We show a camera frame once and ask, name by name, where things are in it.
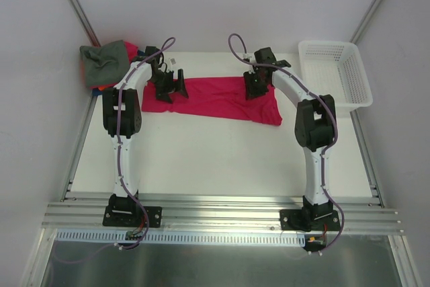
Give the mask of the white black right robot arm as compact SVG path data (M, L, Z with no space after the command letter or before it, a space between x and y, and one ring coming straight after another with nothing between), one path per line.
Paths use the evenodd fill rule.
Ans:
M243 54L249 70L243 74L245 97L265 95L269 86L279 89L296 107L294 135L304 150L306 188L302 208L289 211L282 220L297 231L324 230L328 217L334 215L333 201L328 197L328 158L338 132L335 101L331 95L312 93L295 73L291 64L277 60L271 48Z

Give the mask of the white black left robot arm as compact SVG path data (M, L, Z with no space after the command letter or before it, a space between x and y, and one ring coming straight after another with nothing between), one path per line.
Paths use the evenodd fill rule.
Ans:
M173 70L175 61L164 61L164 49L148 46L142 56L136 56L130 69L115 86L102 91L103 127L114 148L115 180L107 216L118 218L126 225L136 224L142 208L138 205L140 180L136 174L137 137L142 126L143 91L148 83L155 86L155 99L171 104L172 93L189 97L183 69Z

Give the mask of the crimson pink t shirt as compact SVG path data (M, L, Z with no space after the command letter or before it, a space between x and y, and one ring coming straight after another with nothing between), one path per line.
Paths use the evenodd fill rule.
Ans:
M171 93L172 102L168 103L157 100L155 86L148 83L143 90L141 110L244 120L270 126L282 124L273 89L261 97L247 99L242 77L190 78L185 80L185 86L189 97Z

